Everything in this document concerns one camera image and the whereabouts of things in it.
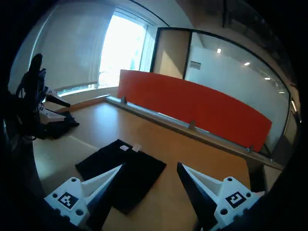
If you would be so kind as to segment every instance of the orange partition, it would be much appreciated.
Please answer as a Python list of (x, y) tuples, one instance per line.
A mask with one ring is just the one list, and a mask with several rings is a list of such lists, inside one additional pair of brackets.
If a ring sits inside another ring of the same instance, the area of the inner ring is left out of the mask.
[(121, 70), (118, 97), (260, 151), (272, 122), (214, 89), (155, 73)]

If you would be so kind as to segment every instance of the small white paper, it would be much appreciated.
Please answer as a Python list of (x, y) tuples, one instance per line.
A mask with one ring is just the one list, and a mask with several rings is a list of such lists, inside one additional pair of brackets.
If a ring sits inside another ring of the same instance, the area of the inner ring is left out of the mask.
[(140, 148), (141, 148), (141, 145), (139, 145), (139, 144), (135, 144), (135, 145), (132, 147), (133, 151), (135, 151), (135, 152), (140, 151)]
[(121, 148), (122, 150), (124, 150), (124, 151), (126, 151), (127, 149), (129, 149), (129, 147), (127, 147), (127, 146), (125, 146), (125, 145), (122, 145), (120, 148)]

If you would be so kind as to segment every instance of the black towel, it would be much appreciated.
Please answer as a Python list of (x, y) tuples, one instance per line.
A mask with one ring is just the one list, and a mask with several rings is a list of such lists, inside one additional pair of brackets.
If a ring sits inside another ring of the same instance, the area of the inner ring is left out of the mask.
[(128, 214), (148, 193), (163, 172), (166, 164), (144, 152), (135, 152), (132, 146), (117, 140), (101, 148), (76, 165), (86, 181), (126, 163), (123, 174), (115, 188), (113, 206)]

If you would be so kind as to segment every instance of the white curtain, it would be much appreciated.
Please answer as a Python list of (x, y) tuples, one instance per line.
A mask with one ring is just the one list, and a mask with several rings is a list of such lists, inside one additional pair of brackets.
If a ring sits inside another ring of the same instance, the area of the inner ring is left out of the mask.
[(56, 6), (34, 46), (43, 54), (46, 86), (60, 90), (98, 82), (104, 37), (115, 7), (97, 1)]

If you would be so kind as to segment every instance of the black cloth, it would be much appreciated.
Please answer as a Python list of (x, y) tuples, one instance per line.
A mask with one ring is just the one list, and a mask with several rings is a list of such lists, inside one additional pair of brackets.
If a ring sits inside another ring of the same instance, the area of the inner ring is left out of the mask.
[[(120, 149), (122, 145), (129, 149)], [(128, 214), (156, 182), (166, 167), (165, 163), (144, 152), (133, 151), (131, 145), (118, 139), (77, 164), (76, 168), (82, 178), (88, 180), (123, 163), (126, 165), (114, 189), (113, 206)]]
[(54, 113), (66, 116), (66, 118), (64, 118), (64, 121), (49, 122), (47, 125), (45, 125), (43, 137), (40, 137), (41, 139), (45, 138), (58, 139), (62, 137), (65, 133), (67, 133), (72, 127), (79, 126), (79, 123), (75, 121), (75, 118), (72, 117), (69, 111), (62, 113), (58, 112)]

